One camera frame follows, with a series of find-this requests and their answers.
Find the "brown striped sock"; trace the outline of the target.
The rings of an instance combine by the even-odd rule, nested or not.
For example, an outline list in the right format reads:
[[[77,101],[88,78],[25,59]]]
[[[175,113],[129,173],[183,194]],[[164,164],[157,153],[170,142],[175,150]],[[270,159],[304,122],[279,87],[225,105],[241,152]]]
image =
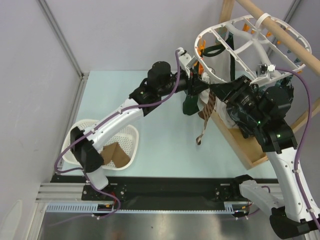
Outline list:
[[[196,138],[196,144],[199,146],[202,143],[202,137],[205,134],[208,121],[214,111],[216,104],[216,96],[215,94],[210,90],[208,95],[208,102],[205,104],[204,108],[198,112],[198,116],[201,117],[204,120],[202,133]]]

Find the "white round clip hanger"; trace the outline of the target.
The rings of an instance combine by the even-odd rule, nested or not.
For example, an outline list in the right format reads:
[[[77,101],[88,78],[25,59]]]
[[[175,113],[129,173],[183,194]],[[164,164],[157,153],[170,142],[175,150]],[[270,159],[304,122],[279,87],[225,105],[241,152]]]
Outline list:
[[[201,52],[199,47],[199,42],[206,36],[212,35],[215,37],[215,40],[222,45],[225,51],[227,51],[235,60],[235,63],[241,66],[242,70],[246,73],[247,77],[252,81],[257,78],[257,68],[253,68],[253,65],[248,66],[245,61],[242,59],[244,53],[246,56],[249,54],[253,55],[253,58],[258,61],[257,65],[267,64],[267,65],[275,65],[271,62],[267,52],[266,47],[269,47],[277,56],[279,56],[285,64],[289,66],[289,69],[295,73],[300,73],[306,67],[306,65],[296,57],[296,60],[292,61],[287,53],[281,51],[275,44],[273,44],[264,33],[264,27],[257,26],[256,24],[252,24],[249,20],[252,19],[252,15],[245,15],[239,18],[232,19],[227,22],[223,22],[203,30],[195,39],[194,42],[194,56],[197,58],[197,61],[203,66],[203,73],[201,75],[201,80],[207,84],[223,84],[228,83],[224,79],[215,75],[211,75],[214,77],[214,81],[205,80],[204,70],[209,73],[209,68],[207,64],[204,62],[205,53]],[[222,34],[222,30],[226,30],[228,34],[232,34],[233,37],[238,38],[245,43],[233,50],[231,45],[227,43],[225,37]],[[277,82],[287,76],[291,75],[288,70],[278,71],[275,69],[274,73],[271,73],[270,81],[265,84],[271,84]]]

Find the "brown socks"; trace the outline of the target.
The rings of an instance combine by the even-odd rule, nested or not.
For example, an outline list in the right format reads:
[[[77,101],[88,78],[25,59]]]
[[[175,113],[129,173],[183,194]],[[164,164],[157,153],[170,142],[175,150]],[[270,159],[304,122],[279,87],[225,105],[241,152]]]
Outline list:
[[[125,167],[131,160],[118,142],[104,146],[100,155],[102,156],[105,165],[113,162],[116,168]]]

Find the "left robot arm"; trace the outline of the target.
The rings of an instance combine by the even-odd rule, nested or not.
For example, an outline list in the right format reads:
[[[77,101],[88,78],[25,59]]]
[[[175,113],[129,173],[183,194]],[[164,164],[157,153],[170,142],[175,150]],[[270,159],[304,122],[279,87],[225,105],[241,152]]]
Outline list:
[[[186,91],[195,96],[207,88],[208,84],[194,69],[179,67],[177,73],[172,73],[169,63],[158,61],[117,110],[84,130],[74,127],[70,131],[70,151],[94,186],[92,194],[99,200],[110,195],[109,181],[102,168],[104,160],[99,154],[104,143],[134,120],[151,113],[173,94]]]

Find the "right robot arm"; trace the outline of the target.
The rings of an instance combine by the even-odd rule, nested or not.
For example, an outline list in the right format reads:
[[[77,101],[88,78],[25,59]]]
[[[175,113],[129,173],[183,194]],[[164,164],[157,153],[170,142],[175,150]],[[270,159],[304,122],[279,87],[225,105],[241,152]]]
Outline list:
[[[275,234],[289,239],[320,228],[320,209],[314,203],[299,162],[299,147],[285,116],[291,108],[293,87],[288,80],[261,90],[242,75],[209,89],[226,105],[227,114],[244,138],[254,137],[276,174],[283,198],[277,199],[253,179],[230,188],[231,196],[253,201],[269,218]]]

